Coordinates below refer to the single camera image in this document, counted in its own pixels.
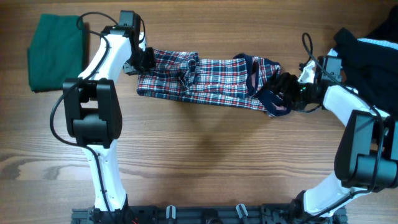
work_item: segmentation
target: clothing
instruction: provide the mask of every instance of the clothing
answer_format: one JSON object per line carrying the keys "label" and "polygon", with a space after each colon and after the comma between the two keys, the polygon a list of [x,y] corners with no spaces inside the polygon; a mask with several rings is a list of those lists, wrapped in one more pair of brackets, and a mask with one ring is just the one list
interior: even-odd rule
{"label": "clothing", "polygon": [[86,41],[76,27],[77,19],[41,15],[27,53],[32,91],[59,90],[66,78],[76,78],[82,72]]}
{"label": "clothing", "polygon": [[368,34],[366,38],[398,43],[398,5],[391,9],[387,20]]}
{"label": "clothing", "polygon": [[398,116],[398,50],[356,40],[342,28],[334,48],[341,58],[346,83],[390,115]]}
{"label": "clothing", "polygon": [[290,112],[266,90],[280,75],[279,63],[239,54],[231,60],[200,59],[196,52],[154,49],[156,67],[138,76],[137,93],[168,100],[261,110],[269,116]]}

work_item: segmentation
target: robotic hand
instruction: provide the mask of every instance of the robotic hand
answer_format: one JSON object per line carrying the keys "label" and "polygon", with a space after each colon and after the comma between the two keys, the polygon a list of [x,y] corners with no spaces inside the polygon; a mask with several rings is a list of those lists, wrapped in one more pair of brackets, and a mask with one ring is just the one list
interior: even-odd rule
{"label": "robotic hand", "polygon": [[[299,193],[286,204],[197,208],[129,206],[116,158],[122,115],[114,82],[122,68],[133,75],[155,66],[153,49],[146,47],[145,28],[144,33],[140,33],[141,20],[133,11],[121,11],[119,23],[115,21],[115,26],[107,26],[97,34],[101,37],[97,54],[79,78],[65,80],[63,95],[53,108],[50,117],[53,135],[61,142],[83,148],[95,186],[94,206],[73,210],[71,223],[342,224],[346,223],[345,204],[356,197],[398,186],[397,122],[392,118],[383,120],[378,110],[366,106],[358,94],[340,85],[339,59],[323,57],[317,61],[320,72],[315,83],[301,84],[297,77],[285,73],[270,86],[286,105],[303,110],[309,103],[318,103],[346,125],[335,157],[335,171],[321,184]],[[80,103],[90,99],[98,102],[98,108],[81,107]],[[62,139],[53,128],[53,115],[62,100],[65,100],[68,133],[76,138],[76,143]],[[370,150],[372,140],[378,142],[377,152]]]}

